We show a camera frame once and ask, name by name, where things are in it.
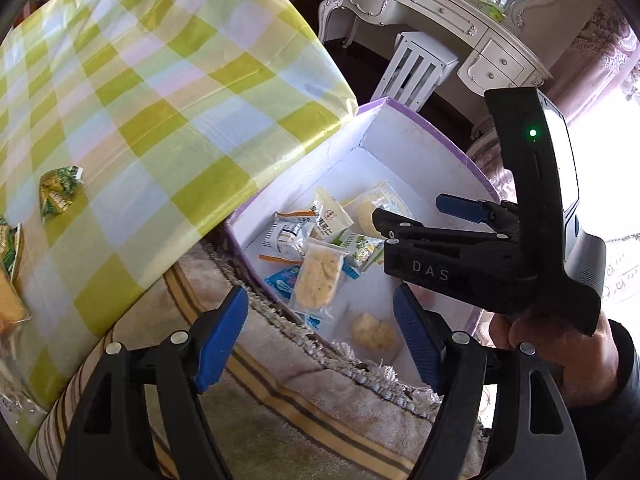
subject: plastic tablecloth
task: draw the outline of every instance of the plastic tablecloth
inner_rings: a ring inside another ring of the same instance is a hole
[[[356,108],[288,0],[51,0],[0,59],[0,212],[24,228],[32,313],[14,343],[45,407],[171,264]],[[40,177],[72,164],[82,193],[43,221]]]

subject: black sleeve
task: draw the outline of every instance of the black sleeve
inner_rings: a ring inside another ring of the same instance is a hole
[[[569,410],[588,479],[596,478],[607,464],[615,462],[614,458],[619,459],[625,441],[640,428],[638,355],[629,332],[618,322],[610,321],[610,325],[619,354],[618,390],[597,406]],[[640,466],[640,448],[635,459]]]

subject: purple-rimmed box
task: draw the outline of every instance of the purple-rimmed box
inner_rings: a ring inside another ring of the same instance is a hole
[[[361,106],[353,121],[238,208],[226,220],[225,228],[249,272],[264,282],[285,267],[258,258],[275,211],[308,207],[317,186],[347,203],[381,181],[391,184],[415,218],[431,227],[489,230],[441,214],[435,206],[440,193],[498,201],[484,174],[447,137],[417,113],[384,98]],[[318,332],[325,340],[350,343],[360,359],[383,359],[396,368],[401,380],[418,385],[417,372],[393,317],[392,295],[397,284],[398,280],[384,273],[383,266],[375,264],[357,280],[343,279],[332,304],[334,321],[323,321]],[[273,289],[265,289],[282,303]],[[468,332],[475,330],[481,313],[474,306],[439,294],[431,294],[428,306],[440,312],[452,329]],[[395,327],[399,344],[391,353],[354,344],[349,328],[361,312],[370,312]]]

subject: beige blanket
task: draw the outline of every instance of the beige blanket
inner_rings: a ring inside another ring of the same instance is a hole
[[[206,242],[185,254],[102,339],[40,428],[30,455],[56,476],[73,412],[108,343],[158,344],[217,308],[232,267]],[[394,380],[388,367],[368,370],[339,350],[323,348],[306,329],[279,316],[250,291],[250,310],[221,381],[200,397],[218,447],[235,478],[404,479],[431,428],[439,401]],[[178,478],[162,430],[155,388],[146,392],[162,472]],[[479,430],[464,478],[479,470]]]

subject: device screen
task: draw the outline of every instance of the device screen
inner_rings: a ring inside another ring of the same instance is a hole
[[[575,173],[574,152],[571,149],[569,131],[566,129],[564,118],[547,107],[545,107],[545,118],[556,154],[562,210],[567,211],[578,200],[578,177]]]

